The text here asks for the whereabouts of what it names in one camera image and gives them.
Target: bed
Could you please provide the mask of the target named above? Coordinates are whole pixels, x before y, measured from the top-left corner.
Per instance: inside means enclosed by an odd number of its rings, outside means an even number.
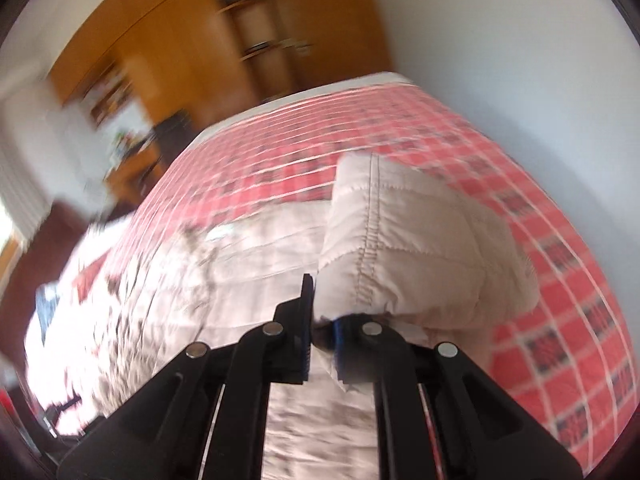
[[[329,200],[338,158],[359,150],[420,168],[507,220],[536,267],[542,300],[530,314],[496,328],[491,375],[578,459],[585,473],[591,471],[638,405],[636,361],[616,298],[588,247],[533,179],[494,142],[396,74],[302,92],[204,130],[133,215],[97,281],[107,286],[122,280],[132,261],[139,268],[147,254],[185,227],[229,224],[275,203]],[[92,304],[92,295],[84,303],[71,303],[59,307],[67,310],[67,319],[80,316],[95,332],[100,320],[94,318],[100,314],[94,312],[103,309]],[[60,348],[70,338],[64,341],[64,330],[86,326],[58,327],[58,336],[47,339],[42,362],[30,362],[30,385],[45,405],[82,389],[83,380],[74,376],[101,358],[97,348],[85,347],[82,365],[65,361],[61,356],[70,350]],[[295,404],[288,393],[278,402]],[[309,402],[318,408],[323,399]],[[356,404],[342,404],[351,410],[340,411],[342,420],[370,418]],[[80,406],[61,418],[59,430],[77,431],[94,415],[90,406]],[[294,451],[290,435],[296,431],[286,418],[277,422],[283,424],[276,428],[281,439],[266,451],[266,478],[272,478],[270,465],[277,472],[273,478],[298,478],[300,470],[292,464],[316,460],[317,450],[301,446]],[[330,469],[334,478],[369,478],[359,466],[371,462],[376,446],[366,431],[373,427],[372,418],[355,429],[336,424],[337,430],[327,431],[340,433],[343,444],[356,438],[367,444],[345,446],[335,461],[324,461],[324,472]],[[282,434],[289,436],[283,440]],[[314,435],[316,440],[325,437]]]

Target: cabinet door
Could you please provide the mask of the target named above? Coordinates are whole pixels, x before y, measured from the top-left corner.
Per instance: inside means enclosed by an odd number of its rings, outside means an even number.
[[[167,0],[115,44],[124,67],[154,124],[187,110],[204,128],[254,106],[216,0]]]
[[[49,77],[61,102],[86,90],[89,86],[85,81],[87,75],[100,65],[100,58],[115,39],[110,34],[121,30],[120,16],[105,12],[108,9],[111,7],[103,4],[91,13],[56,59]]]
[[[392,69],[374,0],[275,3],[308,88]]]

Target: metal screw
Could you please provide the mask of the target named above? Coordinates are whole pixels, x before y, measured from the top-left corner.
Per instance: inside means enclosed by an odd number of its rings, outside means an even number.
[[[382,334],[382,326],[374,321],[369,321],[362,326],[362,331],[367,335]]]
[[[458,355],[458,347],[453,343],[440,343],[438,345],[438,354],[442,357],[455,357]]]
[[[284,327],[277,321],[270,321],[262,327],[264,335],[280,335]]]
[[[195,343],[191,343],[187,346],[187,355],[191,359],[197,359],[198,357],[202,357],[207,353],[207,345],[200,341],[196,341]]]

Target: stitched seam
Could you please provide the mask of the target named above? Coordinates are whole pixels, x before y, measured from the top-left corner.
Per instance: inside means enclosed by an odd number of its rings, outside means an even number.
[[[364,246],[358,250],[360,253],[360,257],[358,259],[358,263],[356,264],[356,268],[358,271],[358,279],[356,280],[356,303],[358,303],[358,299],[360,298],[360,292],[362,289],[362,264],[364,262],[364,256],[367,251],[367,240],[369,239],[369,230],[370,230],[370,216],[371,216],[371,166],[373,164],[373,158],[369,159],[369,188],[367,192],[369,193],[367,200],[367,223],[365,225],[365,233],[364,233]]]
[[[380,184],[380,183],[369,184],[369,186],[379,187],[380,189],[393,189],[393,190],[396,190],[396,191],[407,191],[409,193],[414,193],[416,195],[424,196],[424,197],[427,197],[427,198],[434,198],[434,200],[441,200],[441,201],[444,200],[444,199],[439,198],[437,196],[433,196],[433,195],[431,195],[429,193],[424,193],[424,192],[418,191],[417,189],[414,189],[412,187],[394,186],[393,184]],[[352,186],[352,187],[345,188],[342,192],[340,192],[340,190],[338,190],[338,197],[346,195],[347,193],[349,193],[351,191],[361,191],[361,190],[367,189],[369,186],[367,186],[367,184],[362,184],[362,185],[357,185],[357,186]],[[455,189],[450,188],[448,186],[447,186],[447,190],[448,191],[452,191],[452,192],[456,192]]]
[[[380,158],[378,156],[376,157],[376,171],[378,178],[378,188],[376,193],[376,240],[374,245],[376,252],[373,254],[373,264],[371,266],[371,279],[374,281],[376,279],[378,254],[380,254]],[[373,287],[369,287],[369,304],[373,304]]]
[[[411,249],[405,249],[402,247],[390,247],[390,246],[386,246],[384,244],[378,244],[376,247],[377,250],[380,249],[384,249],[384,250],[389,250],[389,251],[402,251],[404,253],[411,253],[411,254],[418,254],[420,256],[426,256],[428,258],[437,258],[439,260],[445,260],[446,262],[451,262],[454,264],[458,264],[460,266],[466,267],[467,269],[480,269],[480,270],[484,270],[485,267],[480,265],[480,266],[476,266],[473,264],[468,264],[466,262],[461,262],[459,260],[455,260],[453,258],[447,258],[446,256],[442,256],[441,254],[435,254],[435,253],[427,253],[425,251],[415,251],[415,250],[411,250]],[[343,253],[340,253],[336,256],[334,256],[333,258],[331,258],[327,263],[322,264],[322,267],[320,267],[319,270],[324,269],[325,267],[331,265],[332,263],[334,263],[336,260],[340,259],[343,256],[346,256],[347,254],[351,254],[351,253],[359,253],[362,249],[358,248],[356,250],[348,250],[348,251],[344,251]]]

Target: quilted fabric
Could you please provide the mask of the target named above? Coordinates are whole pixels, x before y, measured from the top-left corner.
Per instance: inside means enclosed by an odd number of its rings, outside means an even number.
[[[338,157],[350,150],[418,167],[508,222],[536,267],[542,300],[496,330],[492,375],[591,470],[638,405],[636,362],[616,298],[533,179],[415,86],[309,98],[187,150],[140,206],[104,272],[120,274],[180,226],[213,226],[274,201],[328,200]]]
[[[362,312],[468,330],[538,303],[533,266],[506,222],[435,178],[349,153],[338,163],[331,204],[316,319]]]

